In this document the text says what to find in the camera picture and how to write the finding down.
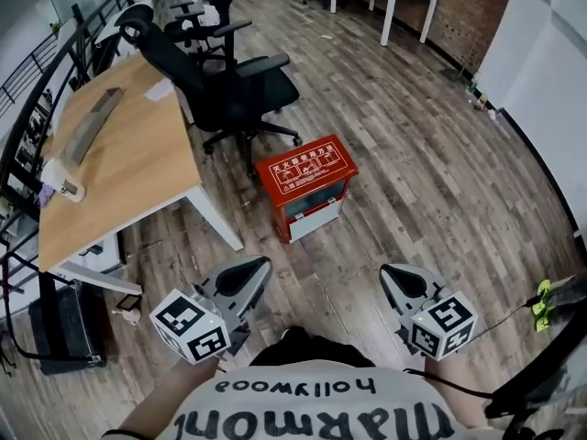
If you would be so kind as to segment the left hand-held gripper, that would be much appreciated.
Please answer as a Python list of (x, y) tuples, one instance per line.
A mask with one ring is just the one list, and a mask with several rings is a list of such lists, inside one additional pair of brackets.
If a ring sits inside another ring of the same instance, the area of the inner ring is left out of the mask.
[(250, 334), (246, 313), (256, 306), (271, 275), (268, 257), (239, 258), (191, 292), (169, 293), (150, 320), (163, 342), (191, 364), (235, 355)]

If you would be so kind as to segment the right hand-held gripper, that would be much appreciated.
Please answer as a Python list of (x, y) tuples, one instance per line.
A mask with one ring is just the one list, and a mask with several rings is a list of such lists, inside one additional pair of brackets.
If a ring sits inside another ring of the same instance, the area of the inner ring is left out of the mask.
[[(470, 342), (478, 314), (462, 291), (451, 293), (431, 271), (407, 264), (382, 265), (379, 279), (388, 302), (401, 315), (412, 351), (439, 361)], [(414, 310), (413, 301), (427, 302)]]

